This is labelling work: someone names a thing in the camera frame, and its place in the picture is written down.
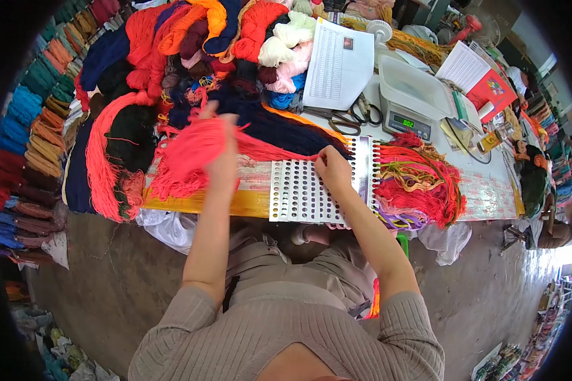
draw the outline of yarn color card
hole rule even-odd
[[[370,137],[356,137],[350,142],[354,157],[350,160],[352,187],[372,210],[376,203],[373,198],[373,143]],[[348,226],[339,204],[315,172],[313,162],[272,162],[271,181],[269,221]]]

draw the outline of concrete floor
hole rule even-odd
[[[435,252],[418,240],[409,244],[432,327],[445,348],[445,380],[470,379],[474,365],[500,341],[525,346],[541,291],[554,274],[548,252],[525,252],[517,244],[499,256],[503,224],[473,223],[470,242],[450,266],[438,266]],[[291,252],[280,237],[286,229],[265,228]],[[136,225],[99,216],[71,213],[68,239],[69,271],[55,265],[31,274],[38,305],[51,310],[91,358],[127,376],[142,336],[179,287],[185,257]],[[299,260],[322,248],[306,246],[299,248]],[[379,330],[376,320],[364,326]]]

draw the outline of small fan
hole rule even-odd
[[[366,33],[375,36],[375,44],[385,44],[392,38],[392,27],[383,20],[371,20],[366,25]]]

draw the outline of gray ribbed sweater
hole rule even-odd
[[[402,292],[381,305],[377,339],[345,311],[293,300],[252,300],[217,319],[214,301],[194,286],[176,294],[144,337],[129,381],[254,380],[292,343],[302,343],[340,377],[442,380],[445,355],[421,295]]]

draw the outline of hand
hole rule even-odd
[[[199,115],[201,119],[216,118],[215,111],[218,102],[209,101]],[[222,114],[218,116],[224,126],[224,152],[212,163],[204,168],[210,179],[209,192],[226,192],[232,196],[235,192],[237,179],[237,141],[235,140],[236,114]]]
[[[329,191],[339,201],[350,193],[352,188],[352,166],[333,146],[326,146],[319,152],[314,168]]]

